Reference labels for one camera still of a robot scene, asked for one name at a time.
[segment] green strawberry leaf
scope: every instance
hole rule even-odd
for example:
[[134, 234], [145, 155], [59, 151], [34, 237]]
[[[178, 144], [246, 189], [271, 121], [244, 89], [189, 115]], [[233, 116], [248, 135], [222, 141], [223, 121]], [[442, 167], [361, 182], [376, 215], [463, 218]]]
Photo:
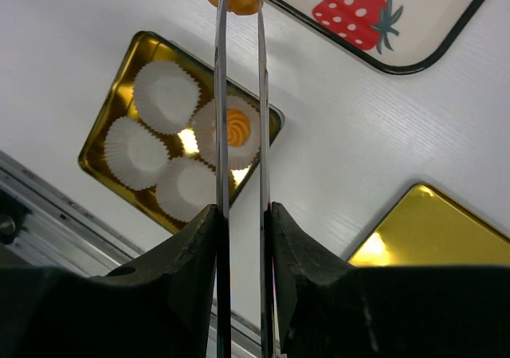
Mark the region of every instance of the green strawberry leaf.
[[390, 39], [388, 39], [388, 34], [387, 33], [385, 33], [382, 36], [382, 39], [384, 40], [384, 45], [386, 46], [386, 48], [390, 49], [391, 51], [393, 51], [393, 49], [391, 48]]
[[377, 49], [377, 52], [380, 55], [383, 55], [383, 38], [382, 37], [377, 41], [377, 45], [375, 45], [375, 48]]
[[371, 28], [374, 31], [381, 35], [375, 46], [377, 52], [380, 54], [383, 54], [383, 44], [387, 49], [393, 51], [393, 47], [391, 47], [388, 34], [392, 33], [395, 36], [398, 36], [400, 34], [396, 29], [394, 29], [391, 26], [402, 16], [404, 6], [400, 6], [394, 12], [394, 14], [391, 12], [392, 9], [393, 0], [386, 0], [386, 7], [382, 8], [381, 11], [379, 11], [379, 23], [371, 26]]
[[386, 0], [386, 10], [388, 11], [388, 14], [391, 15], [391, 9], [393, 5], [393, 0]]
[[391, 15], [390, 18], [390, 26], [394, 25], [398, 19], [402, 16], [402, 12], [404, 11], [404, 6], [400, 6], [395, 14]]

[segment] black tray rim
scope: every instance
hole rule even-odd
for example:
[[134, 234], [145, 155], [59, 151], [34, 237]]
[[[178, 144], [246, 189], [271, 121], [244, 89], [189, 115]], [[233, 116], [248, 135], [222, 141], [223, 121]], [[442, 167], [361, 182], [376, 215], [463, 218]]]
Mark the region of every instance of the black tray rim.
[[382, 71], [384, 73], [389, 73], [391, 75], [410, 75], [412, 73], [419, 73], [424, 69], [428, 69], [431, 65], [436, 63], [446, 53], [446, 51], [452, 45], [453, 41], [457, 38], [459, 33], [461, 33], [464, 27], [468, 24], [471, 17], [478, 11], [478, 9], [485, 0], [472, 0], [468, 8], [461, 15], [461, 17], [455, 23], [455, 25], [453, 25], [453, 28], [449, 31], [449, 33], [446, 35], [445, 39], [443, 39], [438, 48], [428, 57], [413, 65], [402, 66], [387, 65], [386, 63], [378, 61], [374, 57], [368, 55], [361, 49], [358, 49], [348, 41], [339, 37], [338, 35], [334, 35], [330, 31], [326, 30], [323, 26], [321, 26], [318, 22], [315, 22], [308, 15], [302, 13], [301, 11], [289, 5], [287, 2], [284, 2], [283, 0], [268, 0], [268, 1], [270, 1], [273, 5], [275, 5], [279, 9], [283, 10], [285, 13], [290, 14], [293, 18], [297, 19], [298, 21], [303, 22], [305, 25], [309, 26], [316, 32], [321, 33], [330, 41], [333, 41], [337, 45], [342, 46], [347, 51], [353, 53], [362, 61], [366, 62], [368, 65], [376, 68], [377, 70]]

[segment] metal tweezers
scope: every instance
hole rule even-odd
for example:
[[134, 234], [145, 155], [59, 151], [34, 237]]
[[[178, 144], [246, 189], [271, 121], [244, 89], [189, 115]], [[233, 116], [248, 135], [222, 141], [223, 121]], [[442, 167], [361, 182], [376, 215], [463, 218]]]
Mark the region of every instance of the metal tweezers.
[[[230, 241], [229, 241], [229, 169], [226, 123], [226, 11], [227, 0], [218, 0], [216, 42], [214, 47], [214, 99], [216, 102], [216, 192], [222, 212], [218, 229], [217, 295], [218, 295], [218, 358], [231, 357], [230, 331]], [[262, 357], [276, 356], [273, 295], [273, 252], [271, 248], [271, 200], [269, 195], [269, 103], [268, 71], [265, 51], [262, 0], [258, 0], [258, 73], [261, 112], [261, 345]]]

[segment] screw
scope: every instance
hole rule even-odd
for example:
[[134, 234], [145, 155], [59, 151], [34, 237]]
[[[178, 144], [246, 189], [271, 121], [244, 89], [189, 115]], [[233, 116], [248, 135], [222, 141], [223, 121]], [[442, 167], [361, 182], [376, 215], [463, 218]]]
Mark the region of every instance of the screw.
[[16, 231], [16, 223], [7, 214], [0, 214], [0, 235], [10, 236]]

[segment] gold metal tray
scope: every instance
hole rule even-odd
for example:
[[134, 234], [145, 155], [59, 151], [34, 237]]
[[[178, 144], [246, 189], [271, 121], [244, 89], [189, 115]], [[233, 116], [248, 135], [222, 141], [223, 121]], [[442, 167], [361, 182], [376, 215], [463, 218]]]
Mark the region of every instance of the gold metal tray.
[[416, 185], [349, 262], [355, 266], [507, 266], [510, 240], [437, 189]]
[[[198, 82], [203, 92], [198, 108], [203, 107], [214, 98], [214, 77], [211, 67], [192, 57], [176, 44], [166, 41], [155, 33], [139, 32], [133, 37], [129, 45], [119, 72], [81, 150], [78, 161], [81, 168], [92, 177], [122, 196], [144, 214], [167, 228], [171, 233], [176, 233], [186, 223], [169, 217], [159, 208], [155, 199], [155, 187], [143, 191], [132, 191], [113, 176], [104, 158], [106, 134], [116, 119], [121, 116], [130, 116], [144, 125], [133, 104], [133, 82], [138, 71], [147, 63], [163, 60], [177, 62]], [[242, 97], [258, 111], [258, 99], [230, 80], [227, 81], [227, 92], [231, 95]], [[284, 118], [281, 112], [271, 107], [269, 112], [269, 136], [271, 142], [281, 130], [283, 123]], [[162, 136], [152, 131], [149, 127], [145, 125], [144, 127], [166, 144], [171, 157], [186, 156], [197, 159], [206, 164], [211, 170], [215, 170], [213, 166], [207, 164], [201, 158], [193, 131], [190, 128], [183, 130], [178, 135]], [[258, 162], [259, 155], [246, 169], [231, 171], [230, 205], [232, 205], [244, 187], [246, 180], [252, 175]]]

